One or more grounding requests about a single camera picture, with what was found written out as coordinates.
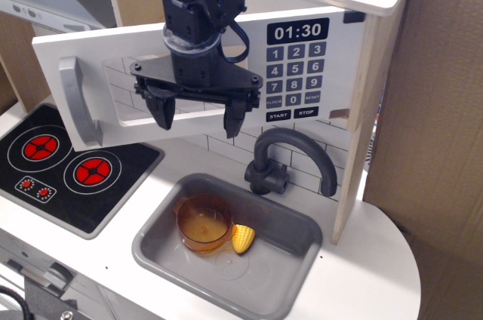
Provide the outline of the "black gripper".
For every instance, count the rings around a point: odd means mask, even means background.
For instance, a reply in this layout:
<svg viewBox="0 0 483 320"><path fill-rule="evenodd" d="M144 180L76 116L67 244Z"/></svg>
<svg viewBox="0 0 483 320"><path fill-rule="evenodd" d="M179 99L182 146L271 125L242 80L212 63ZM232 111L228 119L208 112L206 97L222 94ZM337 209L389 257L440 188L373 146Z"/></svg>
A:
<svg viewBox="0 0 483 320"><path fill-rule="evenodd" d="M130 66L135 91L159 127L170 130L175 100L224 104L226 137L237 137L245 114L260 105L263 79L220 54L221 43L198 53L174 50L168 56L137 60Z"/></svg>

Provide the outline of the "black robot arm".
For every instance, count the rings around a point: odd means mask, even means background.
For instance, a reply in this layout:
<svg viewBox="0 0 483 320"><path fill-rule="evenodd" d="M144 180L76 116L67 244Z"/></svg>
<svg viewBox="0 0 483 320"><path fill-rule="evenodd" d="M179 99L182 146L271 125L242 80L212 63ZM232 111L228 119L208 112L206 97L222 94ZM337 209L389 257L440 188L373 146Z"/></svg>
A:
<svg viewBox="0 0 483 320"><path fill-rule="evenodd" d="M246 112L260 105L260 75L239 63L250 42L236 17L245 0L162 0L163 41L169 56L138 60L135 91L158 126L171 128L178 99L222 104L227 137L236 137Z"/></svg>

